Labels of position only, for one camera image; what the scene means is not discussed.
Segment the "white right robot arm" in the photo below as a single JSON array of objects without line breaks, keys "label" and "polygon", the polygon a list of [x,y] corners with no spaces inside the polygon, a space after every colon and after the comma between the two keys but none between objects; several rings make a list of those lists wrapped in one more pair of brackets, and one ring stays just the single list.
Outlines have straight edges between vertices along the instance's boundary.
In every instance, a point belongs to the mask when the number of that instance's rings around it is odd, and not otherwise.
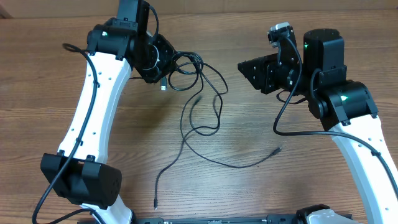
[{"label": "white right robot arm", "polygon": [[238,64],[251,85],[264,94],[284,90],[302,95],[319,119],[322,136],[341,151],[363,201],[369,223],[397,222],[397,167],[384,140],[378,108],[369,89],[347,79],[345,43],[335,29],[314,29],[299,52],[293,27],[271,27],[277,53]]}]

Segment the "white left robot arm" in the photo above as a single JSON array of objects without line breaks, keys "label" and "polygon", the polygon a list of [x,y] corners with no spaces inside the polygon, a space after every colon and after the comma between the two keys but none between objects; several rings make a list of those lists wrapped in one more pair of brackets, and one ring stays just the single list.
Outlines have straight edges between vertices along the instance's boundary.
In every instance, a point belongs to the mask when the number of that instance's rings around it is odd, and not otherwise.
[{"label": "white left robot arm", "polygon": [[108,142],[121,93],[133,71],[146,83],[164,82],[176,66],[175,49],[147,30],[155,9],[146,1],[119,3],[116,17],[88,33],[81,51],[87,68],[71,125],[55,154],[40,168],[48,191],[79,205],[97,223],[135,223],[119,192],[121,171],[108,165]]}]

